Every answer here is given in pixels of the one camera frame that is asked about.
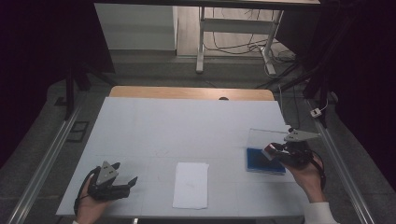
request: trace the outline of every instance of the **white table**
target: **white table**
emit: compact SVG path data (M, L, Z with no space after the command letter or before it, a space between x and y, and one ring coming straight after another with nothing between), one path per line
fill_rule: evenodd
M286 132L275 101L214 101L107 97L57 215L73 216L85 175L103 161L120 162L115 185L138 176L110 217L294 217L308 203L290 173L246 171L249 129ZM269 134L267 141L282 141ZM178 162L205 162L208 207L172 207Z

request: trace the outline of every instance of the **aluminum rail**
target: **aluminum rail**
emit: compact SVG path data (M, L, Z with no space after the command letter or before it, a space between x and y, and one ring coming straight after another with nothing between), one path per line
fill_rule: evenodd
M33 177L30 179L29 184L27 185L24 193L20 197L17 205L14 208L11 216L8 219L8 224L17 224L23 223L29 214L30 209L35 202L35 198L37 197L41 187L47 179L47 176L52 168L53 163L55 163L56 158L58 157L59 152L64 145L64 141L66 140L67 135L69 134L71 128L73 127L73 123L75 122L79 111L82 108L82 105L85 102L87 97L86 92L80 92L77 96L76 100L76 109L71 114L69 120L65 120L57 132L54 140L52 141L49 149L38 165L37 169Z
M314 107L309 103L308 100L305 100L309 110L314 109ZM347 169L342 156L332 140L332 136L329 133L329 130L325 129L323 125L315 119L315 125L318 128L318 131L322 135L323 143L327 148L330 158L332 159L332 163L334 164L335 170L340 176L341 182L346 189L346 193L349 195L350 200L352 201L352 205L356 210L356 214L361 220L362 224L375 224L374 218L371 215L371 212L367 206L367 203L364 201L361 196L361 191L356 186L355 182L352 179L352 175Z

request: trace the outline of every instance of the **white paper sheet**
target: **white paper sheet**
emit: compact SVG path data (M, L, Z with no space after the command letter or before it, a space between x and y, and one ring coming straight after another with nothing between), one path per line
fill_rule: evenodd
M174 208L207 208L209 164L179 162L176 168Z

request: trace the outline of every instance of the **gray floor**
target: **gray floor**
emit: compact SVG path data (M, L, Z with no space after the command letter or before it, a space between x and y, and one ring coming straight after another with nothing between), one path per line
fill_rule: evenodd
M120 85L138 86L173 86L173 87L207 87L207 88L241 88L254 89L270 78L264 74L262 60L252 59L221 59L206 58L205 71L202 75L195 74L194 59L177 58L174 55L158 52L113 51L113 62L116 75L110 75ZM286 68L286 64L278 64L277 71ZM296 71L283 83L297 77ZM100 107L111 89L105 82L90 75L92 88L87 92L87 99L78 115L77 121L89 122L87 134L69 134L69 140L62 147L58 159L54 163L42 190L27 216L25 223L56 223L54 214L67 188L68 182L78 164L79 157L89 138ZM277 88L278 83L270 88ZM285 121L301 130L315 132L314 121L310 118L305 100L301 97L304 84L283 92L276 99L282 102ZM21 197L37 165L50 146L64 118L64 106L56 106L59 97L64 97L64 82L56 83L49 88L48 100L31 130L21 141L13 156L0 170L0 223L6 223L14 206ZM353 179L358 185L364 200L369 205L376 223L394 223L396 220L396 195L386 179L381 175L371 158L353 134L337 118L333 111L335 101L330 99L327 121L329 131L340 148ZM330 202L335 219L341 223L361 223L348 195L335 172L332 161L320 140L310 142L323 157L328 176L325 194ZM65 217L60 223L71 223ZM131 223L131 219L102 218L99 223ZM250 220L257 223L301 223L298 218L278 218L276 220ZM177 223L194 223L180 220ZM232 223L228 220L216 220L214 223Z

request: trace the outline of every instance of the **white sleeve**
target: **white sleeve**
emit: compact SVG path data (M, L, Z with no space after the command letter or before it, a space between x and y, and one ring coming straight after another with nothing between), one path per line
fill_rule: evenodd
M304 207L305 224L337 224L329 203L310 203Z

